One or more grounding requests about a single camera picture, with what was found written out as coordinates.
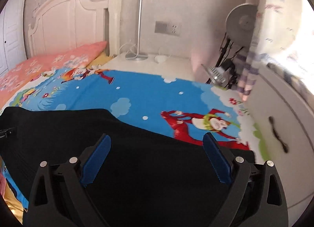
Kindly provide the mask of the black pants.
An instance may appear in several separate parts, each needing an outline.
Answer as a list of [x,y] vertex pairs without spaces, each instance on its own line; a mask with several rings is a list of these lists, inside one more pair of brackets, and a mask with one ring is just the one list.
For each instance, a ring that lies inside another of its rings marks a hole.
[[1,157],[26,199],[41,162],[66,163],[107,135],[111,146],[85,190],[109,226],[209,226],[231,188],[219,180],[215,148],[126,124],[105,109],[7,107],[1,130]]

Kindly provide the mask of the white drawer cabinet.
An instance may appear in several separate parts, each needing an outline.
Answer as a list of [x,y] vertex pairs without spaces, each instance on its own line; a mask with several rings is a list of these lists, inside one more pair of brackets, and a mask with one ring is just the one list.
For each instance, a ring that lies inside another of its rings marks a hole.
[[[246,104],[280,176],[292,226],[313,198],[313,110],[267,66],[260,67]],[[269,116],[274,117],[275,129],[289,147],[287,154],[272,133]]]

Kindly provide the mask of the blue cartoon bed sheet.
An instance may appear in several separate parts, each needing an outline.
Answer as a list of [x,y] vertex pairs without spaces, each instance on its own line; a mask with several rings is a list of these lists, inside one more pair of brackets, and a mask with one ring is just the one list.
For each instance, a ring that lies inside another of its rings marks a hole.
[[103,108],[123,122],[169,137],[176,135],[170,119],[176,110],[182,110],[204,116],[202,125],[197,122],[184,124],[194,139],[212,131],[214,123],[209,118],[215,116],[228,124],[221,133],[214,133],[217,140],[250,148],[256,159],[262,161],[261,133],[234,91],[188,80],[123,71],[108,72],[114,78],[112,83],[98,74],[66,81],[65,72],[60,69],[28,82],[7,101],[7,105],[31,111]]

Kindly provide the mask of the silver ribbed lamp head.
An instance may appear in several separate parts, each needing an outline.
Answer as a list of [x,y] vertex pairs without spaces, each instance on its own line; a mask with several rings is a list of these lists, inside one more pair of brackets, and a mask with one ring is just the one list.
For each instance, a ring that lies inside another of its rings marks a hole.
[[226,78],[224,77],[224,73],[226,72],[222,67],[206,67],[202,64],[202,67],[208,74],[209,78],[207,80],[207,84],[214,84],[216,86],[221,86],[226,82]]

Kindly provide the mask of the pink floral quilt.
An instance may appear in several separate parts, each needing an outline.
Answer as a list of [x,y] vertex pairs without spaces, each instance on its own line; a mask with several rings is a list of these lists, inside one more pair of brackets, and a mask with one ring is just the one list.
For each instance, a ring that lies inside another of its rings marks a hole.
[[25,84],[41,75],[48,76],[62,67],[86,67],[106,49],[107,42],[85,44],[65,53],[35,56],[1,76],[1,107]]

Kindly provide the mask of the white nightstand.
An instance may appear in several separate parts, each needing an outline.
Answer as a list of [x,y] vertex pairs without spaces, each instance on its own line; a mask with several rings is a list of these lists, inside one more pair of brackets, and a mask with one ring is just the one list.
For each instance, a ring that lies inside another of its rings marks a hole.
[[164,62],[157,63],[155,56],[152,54],[145,60],[127,60],[125,53],[122,53],[107,62],[105,68],[125,72],[154,74],[164,78],[178,78],[203,83],[207,82],[209,78],[202,66],[196,71],[193,71],[189,58],[176,56],[167,57]]

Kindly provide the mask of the silver floor lamp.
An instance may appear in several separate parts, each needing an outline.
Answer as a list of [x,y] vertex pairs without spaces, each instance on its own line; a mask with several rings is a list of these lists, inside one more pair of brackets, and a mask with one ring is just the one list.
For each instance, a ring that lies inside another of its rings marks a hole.
[[125,55],[126,60],[146,60],[148,59],[148,54],[141,52],[141,16],[142,16],[143,0],[139,0],[138,5],[138,20],[137,20],[137,42],[136,42],[136,52],[128,52]]

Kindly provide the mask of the white wardrobe doors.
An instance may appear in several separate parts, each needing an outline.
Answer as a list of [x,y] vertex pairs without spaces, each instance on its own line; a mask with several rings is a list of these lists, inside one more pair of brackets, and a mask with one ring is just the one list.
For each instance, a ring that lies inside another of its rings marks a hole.
[[8,0],[1,11],[1,75],[27,59],[23,33],[24,6],[25,0]]

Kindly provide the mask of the grey electric fan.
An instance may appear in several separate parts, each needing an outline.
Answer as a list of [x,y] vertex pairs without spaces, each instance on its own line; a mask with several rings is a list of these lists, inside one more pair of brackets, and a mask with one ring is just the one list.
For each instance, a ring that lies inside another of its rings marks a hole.
[[225,35],[220,46],[220,56],[213,67],[222,67],[226,82],[218,87],[231,89],[237,82],[238,74],[234,58],[248,49],[253,37],[258,6],[244,3],[234,7],[225,21]]

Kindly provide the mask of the white wooden headboard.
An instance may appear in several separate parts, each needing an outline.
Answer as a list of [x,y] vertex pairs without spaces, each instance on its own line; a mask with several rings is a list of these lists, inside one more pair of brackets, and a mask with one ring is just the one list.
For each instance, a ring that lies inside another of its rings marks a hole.
[[31,57],[51,55],[107,41],[109,54],[120,51],[122,0],[47,0],[28,26]]

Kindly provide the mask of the grey wall socket panel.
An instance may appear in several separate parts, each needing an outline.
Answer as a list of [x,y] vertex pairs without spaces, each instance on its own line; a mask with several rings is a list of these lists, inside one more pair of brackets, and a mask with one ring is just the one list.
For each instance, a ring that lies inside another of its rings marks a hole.
[[181,24],[165,21],[156,21],[154,32],[178,37],[180,36],[181,33]]

